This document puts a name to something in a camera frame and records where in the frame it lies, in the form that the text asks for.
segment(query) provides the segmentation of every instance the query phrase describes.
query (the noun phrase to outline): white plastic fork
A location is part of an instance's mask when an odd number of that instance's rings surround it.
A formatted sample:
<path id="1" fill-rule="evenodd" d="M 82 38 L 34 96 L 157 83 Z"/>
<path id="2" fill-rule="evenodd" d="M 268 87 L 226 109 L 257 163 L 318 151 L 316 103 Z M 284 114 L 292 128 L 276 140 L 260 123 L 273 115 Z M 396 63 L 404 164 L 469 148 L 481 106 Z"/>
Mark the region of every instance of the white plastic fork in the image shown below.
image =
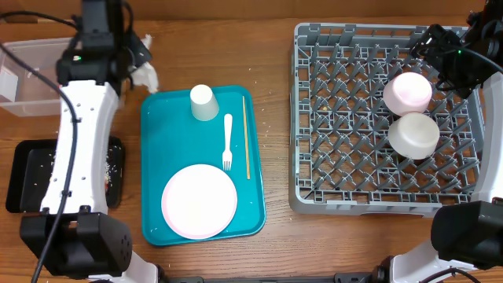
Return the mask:
<path id="1" fill-rule="evenodd" d="M 233 165 L 233 153 L 230 152 L 230 134 L 233 130 L 233 116 L 226 114 L 223 117 L 223 126 L 226 132 L 226 149 L 222 153 L 222 166 L 224 171 L 230 171 Z"/>

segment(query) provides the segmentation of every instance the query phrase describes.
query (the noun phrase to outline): clear plastic bin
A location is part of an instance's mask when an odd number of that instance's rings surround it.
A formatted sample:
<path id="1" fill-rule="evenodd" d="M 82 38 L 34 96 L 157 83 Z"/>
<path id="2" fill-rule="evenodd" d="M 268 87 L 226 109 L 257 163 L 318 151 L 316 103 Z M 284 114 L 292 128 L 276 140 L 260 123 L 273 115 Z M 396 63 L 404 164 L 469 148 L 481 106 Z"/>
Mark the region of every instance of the clear plastic bin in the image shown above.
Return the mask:
<path id="1" fill-rule="evenodd" d="M 70 39 L 10 42 L 5 46 L 35 70 L 57 83 L 56 62 Z M 60 98 L 30 72 L 0 52 L 0 106 L 16 116 L 60 114 Z"/>

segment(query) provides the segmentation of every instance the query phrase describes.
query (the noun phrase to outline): teal tray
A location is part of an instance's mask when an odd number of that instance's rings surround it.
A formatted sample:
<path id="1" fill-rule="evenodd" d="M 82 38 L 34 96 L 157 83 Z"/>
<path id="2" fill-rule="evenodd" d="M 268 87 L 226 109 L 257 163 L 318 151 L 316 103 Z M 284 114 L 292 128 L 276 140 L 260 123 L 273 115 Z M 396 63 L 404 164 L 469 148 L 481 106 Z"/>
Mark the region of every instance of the teal tray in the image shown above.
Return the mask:
<path id="1" fill-rule="evenodd" d="M 158 93 L 141 106 L 141 220 L 145 239 L 158 246 L 197 242 L 179 236 L 164 221 L 161 198 L 169 179 L 182 168 L 209 164 L 222 169 L 224 150 L 223 116 L 233 115 L 230 148 L 233 165 L 227 174 L 237 191 L 237 209 L 231 223 L 217 240 L 258 233 L 266 222 L 266 205 L 259 141 L 250 93 L 241 86 L 214 87 L 220 110 L 207 122 L 195 119 L 190 111 L 190 90 Z M 246 176 L 244 151 L 243 98 L 248 118 L 250 180 Z"/>

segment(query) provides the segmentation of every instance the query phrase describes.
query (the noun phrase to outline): black tray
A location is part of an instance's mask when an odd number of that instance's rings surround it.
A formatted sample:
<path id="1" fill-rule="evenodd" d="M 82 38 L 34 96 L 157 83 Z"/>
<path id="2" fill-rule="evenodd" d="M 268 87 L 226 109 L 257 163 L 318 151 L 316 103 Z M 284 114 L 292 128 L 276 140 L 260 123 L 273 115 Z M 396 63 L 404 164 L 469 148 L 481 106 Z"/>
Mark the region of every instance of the black tray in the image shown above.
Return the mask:
<path id="1" fill-rule="evenodd" d="M 6 208 L 8 212 L 39 212 L 53 171 L 56 140 L 28 140 L 17 145 L 10 174 Z M 120 204 L 125 149 L 115 137 L 108 140 L 109 182 L 106 200 L 109 208 Z"/>

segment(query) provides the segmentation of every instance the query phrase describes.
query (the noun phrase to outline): wooden chopstick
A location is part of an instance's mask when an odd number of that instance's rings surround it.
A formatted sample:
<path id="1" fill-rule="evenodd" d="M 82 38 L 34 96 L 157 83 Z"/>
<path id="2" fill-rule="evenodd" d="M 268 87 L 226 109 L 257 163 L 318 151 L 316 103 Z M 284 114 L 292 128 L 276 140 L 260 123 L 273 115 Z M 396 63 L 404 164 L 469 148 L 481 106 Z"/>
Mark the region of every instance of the wooden chopstick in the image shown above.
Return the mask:
<path id="1" fill-rule="evenodd" d="M 250 179 L 250 157 L 248 155 L 248 127 L 246 124 L 246 105 L 243 96 L 244 150 L 246 150 L 246 175 Z"/>

